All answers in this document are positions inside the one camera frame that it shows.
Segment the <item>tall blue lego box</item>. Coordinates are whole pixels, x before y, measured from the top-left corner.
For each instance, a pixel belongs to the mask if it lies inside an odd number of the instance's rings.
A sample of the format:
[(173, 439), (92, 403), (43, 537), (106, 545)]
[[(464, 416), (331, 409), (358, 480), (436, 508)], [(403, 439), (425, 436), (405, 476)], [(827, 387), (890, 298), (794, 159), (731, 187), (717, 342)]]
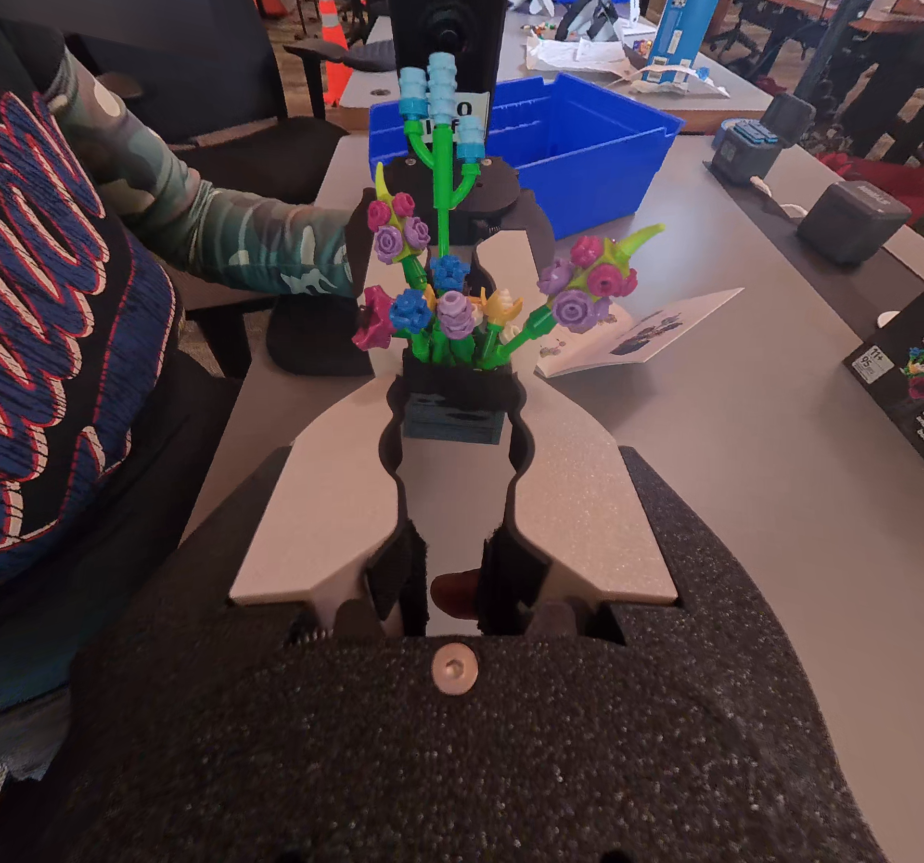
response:
[(680, 67), (690, 68), (699, 54), (719, 0), (666, 0), (641, 80), (685, 83)]

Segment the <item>blue plastic bin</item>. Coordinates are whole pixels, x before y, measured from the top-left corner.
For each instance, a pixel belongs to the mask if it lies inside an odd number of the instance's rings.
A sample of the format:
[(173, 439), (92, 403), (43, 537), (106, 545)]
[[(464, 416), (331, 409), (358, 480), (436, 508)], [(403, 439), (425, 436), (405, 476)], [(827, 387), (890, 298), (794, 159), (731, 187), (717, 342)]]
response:
[(550, 246), (635, 213), (682, 125), (565, 73), (498, 83), (491, 163), (450, 214), (451, 244), (523, 229)]

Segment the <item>lego flower bouquet model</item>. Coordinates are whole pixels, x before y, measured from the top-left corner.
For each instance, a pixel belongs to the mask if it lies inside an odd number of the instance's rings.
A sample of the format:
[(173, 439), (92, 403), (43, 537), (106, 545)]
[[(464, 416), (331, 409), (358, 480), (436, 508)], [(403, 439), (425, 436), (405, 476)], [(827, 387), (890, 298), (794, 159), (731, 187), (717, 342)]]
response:
[(423, 428), (411, 423), (445, 420), (446, 409), (474, 419), (504, 418), (515, 394), (514, 351), (556, 328), (584, 336), (606, 323), (615, 298), (630, 295), (638, 285), (630, 259), (664, 231), (657, 223), (619, 241), (582, 237), (568, 258), (557, 259), (539, 275), (543, 301), (517, 328), (522, 298), (506, 289), (471, 292), (470, 265), (451, 254), (422, 265), (431, 244), (428, 225), (416, 214), (408, 192), (389, 191), (382, 163), (376, 165), (374, 188), (367, 211), (374, 255), (385, 265), (399, 266), (407, 286), (396, 297), (379, 285), (366, 287), (352, 340), (363, 351), (406, 341), (401, 384), (409, 396), (409, 436), (423, 435)]

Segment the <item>lego instruction booklet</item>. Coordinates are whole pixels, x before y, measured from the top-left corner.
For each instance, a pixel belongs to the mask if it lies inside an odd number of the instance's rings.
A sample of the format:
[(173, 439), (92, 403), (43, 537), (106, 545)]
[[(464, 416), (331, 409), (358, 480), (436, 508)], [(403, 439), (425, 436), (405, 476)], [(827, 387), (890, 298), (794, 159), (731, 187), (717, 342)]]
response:
[(611, 365), (645, 363), (742, 292), (735, 288), (665, 303), (636, 320), (617, 303), (583, 334), (562, 326), (539, 341), (536, 373), (545, 379)]

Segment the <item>green lego sprig blue buds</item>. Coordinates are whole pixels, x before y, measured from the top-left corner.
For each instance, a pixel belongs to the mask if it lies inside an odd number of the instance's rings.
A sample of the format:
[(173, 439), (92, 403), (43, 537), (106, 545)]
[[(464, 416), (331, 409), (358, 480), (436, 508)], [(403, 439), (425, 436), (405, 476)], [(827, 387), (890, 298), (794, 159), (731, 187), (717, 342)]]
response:
[(433, 175), (438, 255), (449, 252), (449, 214), (468, 197), (485, 157), (487, 93), (458, 93), (456, 58), (433, 52), (425, 69), (398, 73), (399, 114), (413, 153)]

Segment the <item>person's left forearm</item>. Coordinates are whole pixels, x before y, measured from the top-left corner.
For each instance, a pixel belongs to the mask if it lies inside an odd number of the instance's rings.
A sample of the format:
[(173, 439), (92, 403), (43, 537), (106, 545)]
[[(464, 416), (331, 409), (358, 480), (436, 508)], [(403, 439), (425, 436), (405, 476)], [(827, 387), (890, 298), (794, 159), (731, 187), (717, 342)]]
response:
[(42, 95), (106, 208), (159, 258), (264, 294), (353, 295), (350, 213), (216, 186), (173, 153), (64, 45)]

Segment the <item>black battery charger case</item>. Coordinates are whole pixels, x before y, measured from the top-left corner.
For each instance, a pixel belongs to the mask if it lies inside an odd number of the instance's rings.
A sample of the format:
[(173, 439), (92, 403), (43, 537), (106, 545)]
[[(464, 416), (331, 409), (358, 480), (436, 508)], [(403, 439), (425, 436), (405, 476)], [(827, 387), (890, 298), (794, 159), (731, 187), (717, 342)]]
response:
[(712, 141), (710, 169), (725, 183), (746, 187), (752, 177), (763, 179), (783, 150), (783, 142), (755, 119), (729, 119)]

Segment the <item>black lego set box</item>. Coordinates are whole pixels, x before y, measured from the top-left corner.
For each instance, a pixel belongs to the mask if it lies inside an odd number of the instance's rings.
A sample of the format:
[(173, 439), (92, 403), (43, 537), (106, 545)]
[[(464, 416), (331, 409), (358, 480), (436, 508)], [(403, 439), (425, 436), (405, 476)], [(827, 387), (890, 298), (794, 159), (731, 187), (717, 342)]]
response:
[(915, 451), (923, 455), (923, 295), (843, 360)]

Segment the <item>grey hard case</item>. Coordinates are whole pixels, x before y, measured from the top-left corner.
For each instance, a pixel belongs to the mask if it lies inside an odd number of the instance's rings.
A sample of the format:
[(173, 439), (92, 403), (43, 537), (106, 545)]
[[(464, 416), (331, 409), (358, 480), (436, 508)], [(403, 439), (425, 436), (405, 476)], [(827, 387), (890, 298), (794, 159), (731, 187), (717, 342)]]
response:
[(856, 267), (911, 217), (911, 210), (866, 180), (842, 180), (819, 197), (796, 228), (796, 237), (828, 262)]

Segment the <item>person's black lettered jersey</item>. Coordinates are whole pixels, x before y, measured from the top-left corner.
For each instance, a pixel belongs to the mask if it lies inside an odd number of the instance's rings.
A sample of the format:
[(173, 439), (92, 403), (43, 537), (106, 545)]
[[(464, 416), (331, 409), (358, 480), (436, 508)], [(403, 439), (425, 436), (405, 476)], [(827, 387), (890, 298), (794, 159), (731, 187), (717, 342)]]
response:
[(86, 100), (52, 29), (2, 19), (2, 709), (56, 690), (165, 555), (129, 462), (157, 453), (151, 397), (178, 301), (70, 143)]

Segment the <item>person's right hand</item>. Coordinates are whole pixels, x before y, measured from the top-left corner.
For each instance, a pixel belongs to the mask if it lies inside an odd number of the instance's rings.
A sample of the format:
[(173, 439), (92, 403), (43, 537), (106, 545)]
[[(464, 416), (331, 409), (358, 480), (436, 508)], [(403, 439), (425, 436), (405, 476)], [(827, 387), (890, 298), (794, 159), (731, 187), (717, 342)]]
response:
[(430, 594), (435, 606), (454, 619), (477, 620), (479, 574), (480, 569), (475, 568), (434, 578)]

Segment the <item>person's blue jeans leg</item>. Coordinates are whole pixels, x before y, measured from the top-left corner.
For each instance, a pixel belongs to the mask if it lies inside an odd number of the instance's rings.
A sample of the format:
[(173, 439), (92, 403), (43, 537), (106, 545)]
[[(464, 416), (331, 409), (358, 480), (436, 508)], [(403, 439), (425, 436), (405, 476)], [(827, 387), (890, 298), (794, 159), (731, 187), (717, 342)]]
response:
[(4, 658), (1, 672), (2, 783), (40, 780), (70, 727), (69, 657)]

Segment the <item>wooden office desk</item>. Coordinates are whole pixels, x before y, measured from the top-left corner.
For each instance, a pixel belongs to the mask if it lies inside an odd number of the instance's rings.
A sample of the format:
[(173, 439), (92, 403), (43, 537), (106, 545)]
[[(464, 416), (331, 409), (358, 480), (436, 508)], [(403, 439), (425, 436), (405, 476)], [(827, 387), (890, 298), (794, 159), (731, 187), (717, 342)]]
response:
[[(765, 0), (797, 10), (818, 21), (833, 19), (841, 0)], [(922, 6), (914, 12), (898, 13), (893, 10), (897, 0), (873, 0), (860, 18), (851, 26), (874, 34), (908, 34), (923, 27)]]

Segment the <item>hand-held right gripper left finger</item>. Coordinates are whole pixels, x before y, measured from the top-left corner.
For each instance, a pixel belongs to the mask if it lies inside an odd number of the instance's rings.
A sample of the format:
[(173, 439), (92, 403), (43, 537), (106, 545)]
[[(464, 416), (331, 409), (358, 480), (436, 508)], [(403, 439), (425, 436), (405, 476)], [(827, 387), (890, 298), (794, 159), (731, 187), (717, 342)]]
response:
[(426, 546), (408, 518), (399, 376), (336, 402), (295, 439), (229, 592), (237, 605), (295, 603), (333, 632), (344, 603), (387, 636), (424, 636)]

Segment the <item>crumpled white paper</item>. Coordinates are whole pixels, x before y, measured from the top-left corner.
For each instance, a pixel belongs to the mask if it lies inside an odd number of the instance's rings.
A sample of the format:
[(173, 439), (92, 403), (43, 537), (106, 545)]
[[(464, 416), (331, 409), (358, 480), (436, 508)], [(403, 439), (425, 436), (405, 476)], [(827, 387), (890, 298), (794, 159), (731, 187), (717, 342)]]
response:
[(525, 65), (530, 71), (542, 73), (586, 73), (626, 79), (633, 68), (619, 40), (558, 41), (528, 35), (525, 39)]

